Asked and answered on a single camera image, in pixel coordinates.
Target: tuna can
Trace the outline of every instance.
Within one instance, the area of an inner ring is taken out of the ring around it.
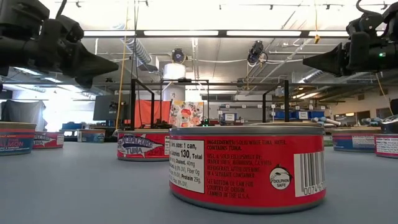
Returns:
[[[346,128],[331,131],[333,149],[345,152],[374,152],[374,135],[380,128]]]
[[[300,124],[170,130],[170,189],[236,213],[312,208],[326,194],[323,128]]]
[[[398,134],[375,134],[377,156],[398,159]]]
[[[103,129],[77,129],[78,142],[104,143],[105,130]]]
[[[63,147],[63,133],[36,131],[33,149],[58,149]]]
[[[35,128],[36,124],[0,122],[0,156],[30,153]]]
[[[169,161],[169,130],[142,129],[118,132],[118,159]]]

